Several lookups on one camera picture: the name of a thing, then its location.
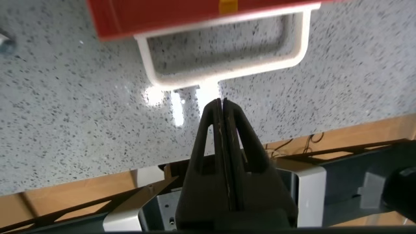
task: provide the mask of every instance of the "speckled countertop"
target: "speckled countertop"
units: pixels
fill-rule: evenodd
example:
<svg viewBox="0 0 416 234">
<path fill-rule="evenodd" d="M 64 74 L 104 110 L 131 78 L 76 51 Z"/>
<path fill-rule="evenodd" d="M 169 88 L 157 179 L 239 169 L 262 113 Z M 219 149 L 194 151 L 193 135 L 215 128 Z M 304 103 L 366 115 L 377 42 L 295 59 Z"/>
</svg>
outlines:
<svg viewBox="0 0 416 234">
<path fill-rule="evenodd" d="M 218 96 L 264 143 L 416 112 L 412 0 L 322 5 L 296 67 L 172 93 L 132 38 L 98 41 L 84 1 L 2 1 L 0 28 L 19 45 L 0 57 L 0 194 L 185 159 Z"/>
</svg>

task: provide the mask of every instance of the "wire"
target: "wire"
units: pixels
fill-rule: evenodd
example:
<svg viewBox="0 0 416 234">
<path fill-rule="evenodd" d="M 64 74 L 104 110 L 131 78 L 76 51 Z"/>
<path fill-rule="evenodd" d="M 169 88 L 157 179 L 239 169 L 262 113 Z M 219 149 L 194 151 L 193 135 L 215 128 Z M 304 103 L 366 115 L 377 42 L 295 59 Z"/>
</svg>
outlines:
<svg viewBox="0 0 416 234">
<path fill-rule="evenodd" d="M 320 138 L 318 140 L 313 140 L 313 137 L 315 136 L 315 134 L 309 135 L 307 140 L 306 140 L 306 144 L 305 144 L 305 148 L 304 148 L 304 153 L 308 153 L 308 150 L 310 152 L 312 152 L 312 148 L 309 147 L 309 143 L 312 142 L 314 144 L 320 142 L 323 138 L 324 138 L 325 133 L 322 133 Z"/>
<path fill-rule="evenodd" d="M 283 143 L 282 145 L 278 146 L 277 148 L 273 149 L 272 155 L 270 157 L 273 159 L 274 158 L 273 153 L 274 152 L 277 152 L 280 148 L 282 148 L 282 147 L 286 146 L 287 144 L 291 143 L 292 140 L 293 140 L 293 138 L 290 139 L 290 140 L 288 140 L 288 141 L 286 141 L 285 143 Z"/>
<path fill-rule="evenodd" d="M 305 143 L 305 147 L 304 147 L 304 153 L 308 153 L 308 151 L 309 152 L 312 152 L 313 150 L 312 150 L 312 148 L 310 148 L 309 147 L 309 144 L 312 142 L 312 143 L 314 143 L 314 144 L 316 144 L 316 143 L 318 143 L 318 142 L 320 142 L 323 138 L 324 138 L 324 135 L 325 135 L 325 133 L 321 133 L 321 135 L 320 135 L 320 137 L 318 138 L 318 139 L 316 139 L 316 140 L 314 140 L 313 139 L 313 137 L 315 136 L 315 134 L 312 134 L 312 135 L 309 135 L 308 136 L 308 138 L 307 138 L 307 140 L 306 140 L 306 143 Z M 273 149 L 273 151 L 272 151 L 272 154 L 271 154 L 271 156 L 270 156 L 270 158 L 274 158 L 274 157 L 277 157 L 278 155 L 274 155 L 274 153 L 279 153 L 279 150 L 282 148 L 282 147 L 284 147 L 284 146 L 286 146 L 287 144 L 289 144 L 289 143 L 291 143 L 293 141 L 293 138 L 292 139 L 290 139 L 290 140 L 288 140 L 288 141 L 286 141 L 285 143 L 283 143 L 282 145 L 280 145 L 280 146 L 278 146 L 278 147 L 276 147 L 275 149 Z M 265 147 L 265 149 L 266 149 L 266 151 L 267 150 L 271 150 L 271 149 L 269 149 L 268 148 L 268 144 L 266 144 L 266 147 Z"/>
</svg>

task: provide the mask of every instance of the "white speckled surface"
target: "white speckled surface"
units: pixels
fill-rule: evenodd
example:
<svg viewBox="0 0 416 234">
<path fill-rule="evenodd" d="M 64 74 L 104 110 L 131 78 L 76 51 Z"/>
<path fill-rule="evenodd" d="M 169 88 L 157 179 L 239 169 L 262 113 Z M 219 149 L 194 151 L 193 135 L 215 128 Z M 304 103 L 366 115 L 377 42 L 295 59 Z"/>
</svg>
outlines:
<svg viewBox="0 0 416 234">
<path fill-rule="evenodd" d="M 136 42 L 98 42 L 84 1 L 2 1 L 0 28 L 18 43 L 0 56 L 0 194 L 185 159 L 217 94 L 264 143 L 416 112 L 413 0 L 325 4 L 296 67 L 150 96 Z"/>
</svg>

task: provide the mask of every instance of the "orange label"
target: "orange label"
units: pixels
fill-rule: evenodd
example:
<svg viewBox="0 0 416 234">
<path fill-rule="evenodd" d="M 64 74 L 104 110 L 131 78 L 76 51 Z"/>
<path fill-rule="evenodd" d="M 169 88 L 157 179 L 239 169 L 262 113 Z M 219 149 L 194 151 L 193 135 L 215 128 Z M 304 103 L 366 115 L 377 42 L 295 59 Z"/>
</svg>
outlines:
<svg viewBox="0 0 416 234">
<path fill-rule="evenodd" d="M 220 14 L 230 14 L 239 11 L 239 0 L 220 0 L 218 5 Z"/>
</svg>

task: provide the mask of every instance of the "white handle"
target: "white handle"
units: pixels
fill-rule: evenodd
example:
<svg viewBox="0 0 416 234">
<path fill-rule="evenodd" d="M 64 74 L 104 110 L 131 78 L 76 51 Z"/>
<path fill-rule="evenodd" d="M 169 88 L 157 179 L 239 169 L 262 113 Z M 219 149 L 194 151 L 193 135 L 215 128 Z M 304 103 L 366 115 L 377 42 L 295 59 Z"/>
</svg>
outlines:
<svg viewBox="0 0 416 234">
<path fill-rule="evenodd" d="M 263 12 L 243 14 L 238 16 L 230 16 L 221 19 L 214 19 L 201 23 L 192 23 L 169 29 L 161 29 L 157 31 L 147 32 L 135 35 L 142 55 L 144 69 L 150 82 L 164 91 L 175 90 L 210 81 L 218 82 L 224 79 L 242 77 L 261 72 L 269 72 L 282 68 L 290 68 L 297 65 L 305 56 L 307 43 L 309 40 L 309 24 L 311 20 L 311 11 L 318 9 L 320 3 L 313 3 L 302 6 L 294 6 L 281 8 L 277 10 L 268 10 Z M 161 36 L 164 34 L 172 34 L 181 31 L 189 31 L 200 29 L 202 27 L 211 27 L 225 23 L 233 23 L 239 21 L 254 20 L 271 16 L 279 16 L 284 14 L 294 14 L 294 37 L 295 42 L 292 51 L 288 55 L 273 57 L 255 57 L 249 60 L 238 60 L 231 63 L 219 64 L 209 68 L 200 68 L 192 71 L 182 71 L 172 75 L 163 75 L 155 71 L 153 61 L 151 59 L 148 38 L 153 36 Z"/>
</svg>

